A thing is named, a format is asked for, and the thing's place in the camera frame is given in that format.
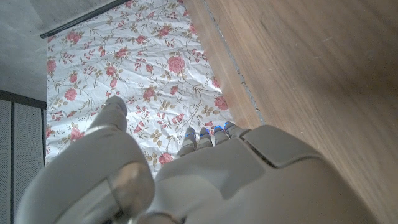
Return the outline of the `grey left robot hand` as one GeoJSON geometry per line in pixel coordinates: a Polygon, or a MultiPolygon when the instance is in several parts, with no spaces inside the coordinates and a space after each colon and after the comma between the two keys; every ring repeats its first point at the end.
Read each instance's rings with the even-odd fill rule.
{"type": "Polygon", "coordinates": [[[189,128],[153,174],[128,135],[127,108],[106,100],[85,135],[25,190],[16,223],[376,223],[313,147],[273,126],[189,128]]]}

